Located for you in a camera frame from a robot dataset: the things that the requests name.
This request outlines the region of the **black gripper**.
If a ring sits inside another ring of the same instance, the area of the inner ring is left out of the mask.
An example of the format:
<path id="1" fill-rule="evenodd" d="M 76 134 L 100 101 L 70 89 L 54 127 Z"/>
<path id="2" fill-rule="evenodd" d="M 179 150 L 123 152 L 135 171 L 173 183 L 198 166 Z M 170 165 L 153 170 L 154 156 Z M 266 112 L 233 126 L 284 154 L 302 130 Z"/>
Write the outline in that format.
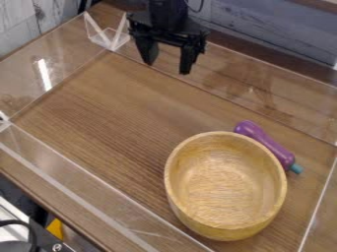
<path id="1" fill-rule="evenodd" d="M 197 61 L 195 47 L 205 47 L 210 31 L 190 17 L 183 17 L 174 21 L 151 20 L 150 13 L 146 11 L 127 14 L 129 34 L 135 40 L 135 45 L 141 58 L 147 65 L 153 65 L 158 54 L 158 42 L 182 47 L 179 73 L 189 75 L 193 64 Z"/>

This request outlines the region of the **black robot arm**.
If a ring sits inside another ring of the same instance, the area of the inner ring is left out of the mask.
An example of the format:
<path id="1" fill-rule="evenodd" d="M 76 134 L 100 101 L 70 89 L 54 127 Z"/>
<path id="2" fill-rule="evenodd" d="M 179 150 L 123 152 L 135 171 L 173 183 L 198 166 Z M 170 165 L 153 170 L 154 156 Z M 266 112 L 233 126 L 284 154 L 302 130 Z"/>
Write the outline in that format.
<path id="1" fill-rule="evenodd" d="M 189 16 L 189 11 L 201 12 L 189 5 L 189 0 L 149 0 L 143 11 L 129 12 L 131 35 L 142 61 L 151 66 L 159 54 L 159 44 L 181 49 L 179 74 L 189 75 L 201 54 L 206 52 L 210 30 Z"/>

